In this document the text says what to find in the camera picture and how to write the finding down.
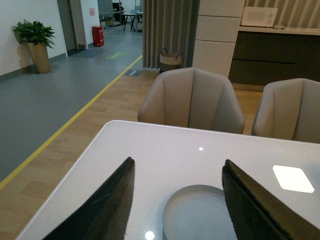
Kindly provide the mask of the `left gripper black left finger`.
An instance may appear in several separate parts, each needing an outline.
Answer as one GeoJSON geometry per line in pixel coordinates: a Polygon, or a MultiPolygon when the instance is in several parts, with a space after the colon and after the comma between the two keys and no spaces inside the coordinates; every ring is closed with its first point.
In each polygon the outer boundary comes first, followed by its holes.
{"type": "Polygon", "coordinates": [[[134,196],[135,161],[128,157],[46,240],[123,240],[134,196]]]}

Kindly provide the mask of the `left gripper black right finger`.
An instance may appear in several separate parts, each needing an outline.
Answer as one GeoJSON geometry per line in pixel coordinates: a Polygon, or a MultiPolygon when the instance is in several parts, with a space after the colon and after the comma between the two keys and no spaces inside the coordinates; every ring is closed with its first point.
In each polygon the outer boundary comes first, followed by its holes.
{"type": "Polygon", "coordinates": [[[222,168],[226,206],[239,240],[318,240],[320,230],[231,160],[222,168]]]}

